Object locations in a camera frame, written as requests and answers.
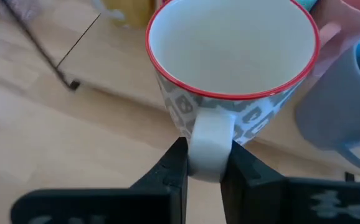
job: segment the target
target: blue mug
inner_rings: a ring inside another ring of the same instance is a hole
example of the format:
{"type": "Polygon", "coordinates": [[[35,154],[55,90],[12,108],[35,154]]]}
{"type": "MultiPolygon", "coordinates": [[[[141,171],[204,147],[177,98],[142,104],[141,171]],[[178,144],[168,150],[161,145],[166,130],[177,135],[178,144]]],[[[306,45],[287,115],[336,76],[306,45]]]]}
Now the blue mug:
{"type": "Polygon", "coordinates": [[[360,41],[332,64],[295,111],[302,136],[360,168],[360,41]]]}
{"type": "Polygon", "coordinates": [[[310,11],[316,4],[317,0],[296,0],[296,2],[303,6],[307,11],[310,11]]]}

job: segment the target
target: white printed logo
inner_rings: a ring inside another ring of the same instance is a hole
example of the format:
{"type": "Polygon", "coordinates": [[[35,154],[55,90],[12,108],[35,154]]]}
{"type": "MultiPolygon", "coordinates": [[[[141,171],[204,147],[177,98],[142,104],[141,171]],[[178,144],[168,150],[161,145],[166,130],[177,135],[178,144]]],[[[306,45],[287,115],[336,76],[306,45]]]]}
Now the white printed logo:
{"type": "MultiPolygon", "coordinates": [[[[41,216],[33,218],[31,221],[29,221],[29,224],[50,224],[50,221],[52,220],[52,217],[50,216],[41,216]]],[[[105,217],[101,215],[92,215],[90,217],[89,222],[83,221],[81,218],[72,217],[68,219],[68,224],[104,224],[105,223],[105,217]]]]}
{"type": "Polygon", "coordinates": [[[320,218],[336,218],[340,214],[348,214],[360,220],[360,205],[337,207],[341,201],[338,199],[338,192],[335,190],[325,190],[324,193],[313,195],[311,198],[320,201],[318,205],[311,207],[320,218]]]}

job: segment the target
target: metal stand leg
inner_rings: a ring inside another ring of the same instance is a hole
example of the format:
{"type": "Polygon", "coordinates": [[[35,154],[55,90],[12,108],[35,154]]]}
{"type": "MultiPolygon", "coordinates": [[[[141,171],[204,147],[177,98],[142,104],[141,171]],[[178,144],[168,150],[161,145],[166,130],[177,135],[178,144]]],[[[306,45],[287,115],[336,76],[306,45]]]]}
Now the metal stand leg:
{"type": "Polygon", "coordinates": [[[348,172],[344,173],[344,180],[346,182],[354,182],[354,175],[348,172]]]}
{"type": "Polygon", "coordinates": [[[42,58],[45,60],[45,62],[50,66],[50,68],[54,71],[57,78],[62,82],[62,84],[67,87],[69,90],[75,91],[79,85],[79,81],[73,81],[72,83],[69,83],[65,75],[62,71],[60,71],[53,63],[51,56],[45,51],[45,49],[42,47],[42,45],[39,43],[39,41],[36,39],[35,35],[30,31],[27,24],[22,21],[21,17],[17,15],[17,13],[11,8],[10,4],[7,2],[7,0],[0,0],[2,4],[5,5],[7,11],[10,13],[14,21],[17,23],[17,25],[21,28],[23,33],[28,37],[28,39],[34,44],[36,49],[39,51],[42,58]]]}

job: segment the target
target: patterned mug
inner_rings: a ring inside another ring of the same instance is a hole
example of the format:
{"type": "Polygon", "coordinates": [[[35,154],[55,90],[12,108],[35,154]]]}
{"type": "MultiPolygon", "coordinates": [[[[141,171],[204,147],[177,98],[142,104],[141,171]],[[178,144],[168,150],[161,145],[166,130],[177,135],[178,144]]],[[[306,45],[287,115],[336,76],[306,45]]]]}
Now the patterned mug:
{"type": "Polygon", "coordinates": [[[294,1],[269,1],[172,0],[148,25],[147,52],[189,140],[189,175],[197,179],[221,180],[232,140],[251,140],[318,56],[308,12],[294,1]]]}

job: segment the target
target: red rim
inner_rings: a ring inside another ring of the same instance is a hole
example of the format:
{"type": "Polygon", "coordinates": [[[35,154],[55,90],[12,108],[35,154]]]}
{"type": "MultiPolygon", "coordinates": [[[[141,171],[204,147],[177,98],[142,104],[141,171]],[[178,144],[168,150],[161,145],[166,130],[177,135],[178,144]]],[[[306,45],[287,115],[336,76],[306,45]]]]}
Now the red rim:
{"type": "Polygon", "coordinates": [[[146,31],[146,48],[147,48],[147,53],[149,55],[149,58],[151,59],[154,67],[160,72],[160,74],[162,74],[166,79],[168,79],[169,81],[171,81],[172,83],[174,83],[175,85],[177,85],[180,88],[183,88],[185,90],[188,90],[192,93],[198,94],[198,95],[202,95],[202,96],[206,96],[206,97],[210,97],[210,98],[217,98],[217,99],[222,99],[222,100],[253,100],[253,99],[259,99],[259,98],[263,98],[266,96],[271,96],[277,93],[281,93],[284,90],[287,90],[289,88],[291,88],[293,85],[297,84],[299,81],[301,81],[303,78],[305,78],[307,76],[307,74],[310,72],[310,70],[314,67],[314,64],[317,60],[319,51],[320,51],[320,37],[319,37],[319,32],[318,32],[318,28],[316,23],[314,22],[312,16],[309,14],[308,11],[306,11],[305,8],[303,8],[303,6],[301,6],[300,4],[298,4],[297,2],[295,2],[294,0],[290,0],[292,3],[294,3],[296,6],[299,7],[299,9],[301,9],[303,11],[303,13],[305,14],[305,16],[309,19],[311,26],[313,27],[314,33],[315,33],[315,39],[316,39],[316,46],[315,46],[315,51],[309,61],[309,63],[306,65],[306,67],[293,79],[291,79],[289,82],[280,85],[276,88],[273,88],[271,90],[267,90],[267,91],[261,91],[258,93],[251,93],[251,94],[244,94],[244,95],[233,95],[233,94],[223,94],[223,93],[213,93],[213,92],[209,92],[209,91],[205,91],[205,90],[200,90],[198,88],[195,88],[193,86],[190,86],[186,83],[183,83],[182,81],[178,80],[177,78],[173,77],[172,75],[169,74],[169,72],[167,72],[156,60],[155,56],[153,55],[153,52],[151,50],[151,46],[149,45],[149,32],[151,30],[151,26],[156,18],[156,16],[159,14],[159,12],[171,1],[166,1],[166,3],[164,3],[152,16],[151,20],[148,23],[148,27],[147,27],[147,31],[146,31]]]}

